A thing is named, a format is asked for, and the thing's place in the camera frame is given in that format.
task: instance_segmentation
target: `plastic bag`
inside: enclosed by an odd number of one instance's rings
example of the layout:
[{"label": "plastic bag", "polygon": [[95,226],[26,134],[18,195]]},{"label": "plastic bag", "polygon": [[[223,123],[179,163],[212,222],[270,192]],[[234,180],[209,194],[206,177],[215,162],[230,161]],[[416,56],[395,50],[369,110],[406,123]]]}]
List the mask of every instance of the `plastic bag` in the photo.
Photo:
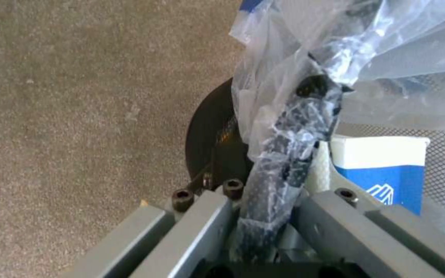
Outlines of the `plastic bag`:
[{"label": "plastic bag", "polygon": [[242,44],[250,42],[253,31],[274,0],[243,0],[229,34]]},{"label": "plastic bag", "polygon": [[[376,56],[424,39],[425,32],[437,34],[445,22],[445,0],[274,0],[266,11],[232,85],[240,133],[255,162],[231,251],[236,260],[267,257],[307,176],[313,146],[330,137],[339,92],[365,66],[375,69]],[[297,97],[303,81],[324,73],[333,81],[325,95]]]}]

